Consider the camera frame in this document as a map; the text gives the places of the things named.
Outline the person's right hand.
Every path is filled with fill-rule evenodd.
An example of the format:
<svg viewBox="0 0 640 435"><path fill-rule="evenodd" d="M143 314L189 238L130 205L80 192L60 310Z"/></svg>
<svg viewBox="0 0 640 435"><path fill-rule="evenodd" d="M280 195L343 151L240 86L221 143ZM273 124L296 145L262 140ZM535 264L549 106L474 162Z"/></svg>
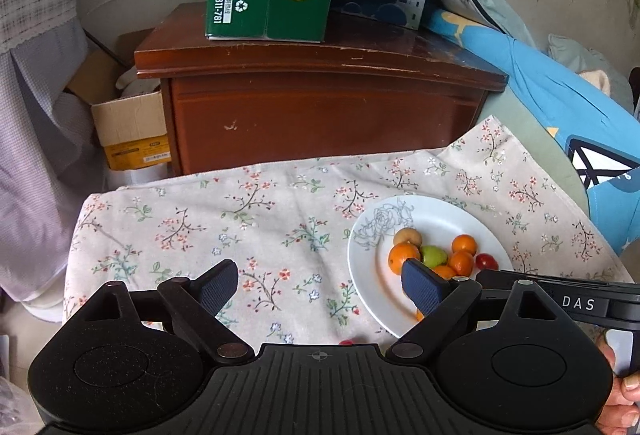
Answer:
<svg viewBox="0 0 640 435"><path fill-rule="evenodd" d="M639 374L613 377L608 400L596 423L602 434L625 435L639 422Z"/></svg>

